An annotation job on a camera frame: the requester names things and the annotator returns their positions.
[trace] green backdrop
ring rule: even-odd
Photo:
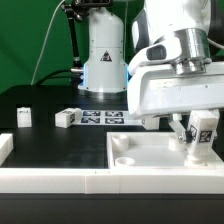
[[[61,0],[0,1],[0,92],[7,88],[30,84],[51,16]],[[114,14],[124,20],[125,2],[115,2]],[[143,6],[143,0],[128,3],[126,62],[133,56],[131,22]],[[88,58],[88,23],[77,24],[80,56]],[[72,51],[67,18],[59,10],[36,76],[72,65]],[[68,80],[48,81],[48,84],[68,85]]]

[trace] white plastic tray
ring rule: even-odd
[[[124,151],[119,149],[116,145],[116,138],[120,136],[127,136],[128,147]],[[107,135],[107,153],[108,165],[110,169],[117,168],[187,168],[186,158],[187,151],[180,145],[181,151],[172,151],[169,149],[169,139],[175,138],[175,133],[124,133],[124,132],[110,132]],[[121,158],[124,164],[116,164],[116,161]],[[128,160],[134,161],[131,165],[125,164]],[[216,168],[223,166],[222,160],[216,153],[210,149],[208,155],[204,155],[206,165],[202,166],[204,169]]]

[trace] black table surface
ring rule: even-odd
[[[127,110],[126,98],[97,100],[66,86],[15,86],[0,95],[0,133],[15,148],[2,167],[107,168],[106,133],[145,131],[140,126],[55,127],[66,108]],[[32,128],[17,128],[16,109],[31,107]],[[161,130],[169,130],[162,120]],[[223,116],[218,128],[223,133]],[[215,142],[222,155],[223,138]],[[223,223],[224,195],[0,194],[0,223]]]
[[[107,168],[106,134],[145,131],[140,126],[55,127],[55,114],[67,108],[127,110],[126,98],[99,100],[66,86],[16,86],[0,95],[0,131],[13,133],[15,148],[2,167]],[[17,108],[31,107],[32,127],[17,128]]]

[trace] white robotic device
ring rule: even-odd
[[[127,91],[127,64],[123,59],[124,25],[106,7],[113,0],[73,0],[76,20],[89,18],[89,59],[83,66],[82,95],[120,98]]]
[[[168,116],[179,141],[188,143],[189,163],[202,163],[216,135],[214,109],[224,107],[224,63],[212,62],[207,39],[211,1],[145,0],[132,30],[129,113],[146,128],[151,118]],[[179,121],[189,112],[186,131]]]

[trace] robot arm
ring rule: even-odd
[[[145,0],[143,15],[133,23],[138,52],[129,65],[133,77],[128,86],[128,107],[133,117],[224,107],[224,63],[211,63],[207,40],[212,3]],[[148,35],[143,42],[140,30]],[[150,58],[158,46],[159,53]]]

